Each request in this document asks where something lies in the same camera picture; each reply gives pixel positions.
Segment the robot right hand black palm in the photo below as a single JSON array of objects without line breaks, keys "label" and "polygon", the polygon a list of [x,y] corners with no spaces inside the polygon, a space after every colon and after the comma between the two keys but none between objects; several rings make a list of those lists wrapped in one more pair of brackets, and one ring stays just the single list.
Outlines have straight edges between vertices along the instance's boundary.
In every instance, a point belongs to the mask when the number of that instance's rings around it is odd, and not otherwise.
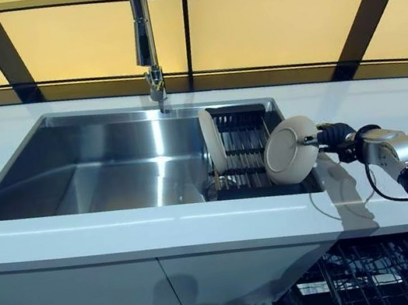
[{"label": "robot right hand black palm", "polygon": [[300,144],[316,146],[321,153],[334,153],[339,160],[350,163],[357,160],[355,142],[356,132],[348,124],[324,123],[317,125],[317,132],[312,135],[304,135]]}]

